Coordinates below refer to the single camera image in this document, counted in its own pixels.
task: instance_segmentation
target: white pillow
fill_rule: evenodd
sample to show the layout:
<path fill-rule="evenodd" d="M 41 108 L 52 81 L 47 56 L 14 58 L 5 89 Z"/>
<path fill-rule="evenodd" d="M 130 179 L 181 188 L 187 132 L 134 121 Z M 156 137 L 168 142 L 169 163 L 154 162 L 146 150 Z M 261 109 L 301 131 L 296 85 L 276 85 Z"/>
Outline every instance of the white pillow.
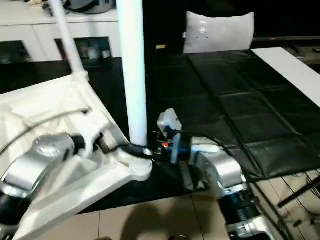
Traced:
<path fill-rule="evenodd" d="M 183 52 L 246 50 L 251 46 L 254 30 L 254 12 L 244 16 L 206 17 L 188 11 Z"/>

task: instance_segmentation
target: black metal bar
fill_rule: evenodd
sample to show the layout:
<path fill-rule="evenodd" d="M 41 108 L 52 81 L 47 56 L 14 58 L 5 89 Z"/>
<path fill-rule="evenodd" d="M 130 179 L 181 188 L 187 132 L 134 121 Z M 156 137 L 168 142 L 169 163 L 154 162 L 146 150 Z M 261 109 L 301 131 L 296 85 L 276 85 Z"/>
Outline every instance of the black metal bar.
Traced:
<path fill-rule="evenodd" d="M 284 205 L 290 203 L 292 200 L 295 200 L 300 195 L 304 194 L 305 192 L 309 191 L 310 189 L 320 185 L 320 176 L 309 182 L 307 185 L 293 193 L 291 196 L 287 197 L 286 199 L 282 200 L 278 203 L 278 207 L 282 208 Z"/>

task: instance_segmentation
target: white countertop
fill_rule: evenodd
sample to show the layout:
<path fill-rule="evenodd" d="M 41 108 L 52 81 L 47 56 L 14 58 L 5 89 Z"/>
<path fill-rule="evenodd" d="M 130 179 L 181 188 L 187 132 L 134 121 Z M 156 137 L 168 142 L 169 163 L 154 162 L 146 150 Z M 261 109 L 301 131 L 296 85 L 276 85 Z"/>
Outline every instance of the white countertop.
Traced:
<path fill-rule="evenodd" d="M 320 107 L 320 74 L 281 47 L 252 51 Z"/>
<path fill-rule="evenodd" d="M 114 8 L 101 14 L 70 13 L 67 20 L 69 23 L 118 22 L 118 13 Z M 23 1 L 0 0 L 0 26 L 53 23 L 56 19 L 46 16 L 41 4 L 29 6 Z"/>

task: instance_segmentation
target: shelf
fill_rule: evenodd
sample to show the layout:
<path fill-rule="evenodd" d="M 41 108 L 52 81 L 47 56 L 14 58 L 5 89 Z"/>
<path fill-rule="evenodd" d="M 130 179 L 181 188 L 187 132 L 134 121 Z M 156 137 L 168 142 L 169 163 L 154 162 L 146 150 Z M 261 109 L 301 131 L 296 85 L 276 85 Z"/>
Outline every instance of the shelf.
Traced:
<path fill-rule="evenodd" d="M 118 22 L 118 13 L 113 8 L 100 14 L 70 13 L 66 18 L 69 23 Z M 41 4 L 29 6 L 22 1 L 0 0 L 0 26 L 55 23 L 56 19 L 46 16 Z"/>

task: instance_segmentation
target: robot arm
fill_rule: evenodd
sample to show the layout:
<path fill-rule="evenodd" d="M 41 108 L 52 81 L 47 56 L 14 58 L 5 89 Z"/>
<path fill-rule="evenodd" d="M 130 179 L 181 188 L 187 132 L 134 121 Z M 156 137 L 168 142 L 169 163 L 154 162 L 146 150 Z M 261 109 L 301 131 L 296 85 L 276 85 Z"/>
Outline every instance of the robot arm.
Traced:
<path fill-rule="evenodd" d="M 38 137 L 0 179 L 0 240 L 36 239 L 126 183 L 150 176 L 152 153 L 117 138 L 120 130 L 101 112 L 69 120 L 78 135 Z"/>
<path fill-rule="evenodd" d="M 0 180 L 0 239 L 14 234 L 50 173 L 83 148 L 81 136 L 38 137 L 31 149 L 16 159 Z"/>
<path fill-rule="evenodd" d="M 187 161 L 200 169 L 217 198 L 231 240 L 274 240 L 249 190 L 239 163 L 215 141 L 183 134 L 173 109 L 160 115 L 158 126 L 172 140 L 162 145 L 170 162 Z"/>

